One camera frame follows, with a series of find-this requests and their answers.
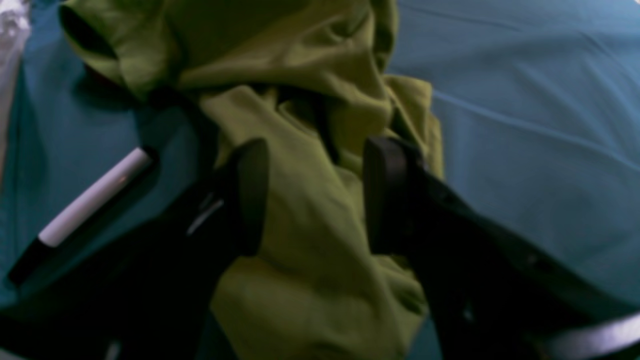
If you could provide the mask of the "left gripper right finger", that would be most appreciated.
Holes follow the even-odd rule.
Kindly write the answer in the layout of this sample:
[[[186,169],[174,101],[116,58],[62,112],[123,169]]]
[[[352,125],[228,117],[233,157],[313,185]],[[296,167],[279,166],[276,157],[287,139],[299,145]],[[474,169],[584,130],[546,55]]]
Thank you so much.
[[[639,358],[637,306],[478,214],[411,144],[369,137],[363,191],[370,250],[407,260],[444,360]]]

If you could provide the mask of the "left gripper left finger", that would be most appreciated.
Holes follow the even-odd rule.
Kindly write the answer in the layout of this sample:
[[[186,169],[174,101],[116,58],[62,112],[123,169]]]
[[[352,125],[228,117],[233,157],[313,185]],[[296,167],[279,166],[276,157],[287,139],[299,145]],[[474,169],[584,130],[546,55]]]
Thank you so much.
[[[262,242],[269,150],[256,138],[162,214],[1,310],[28,360],[193,360],[224,272]]]

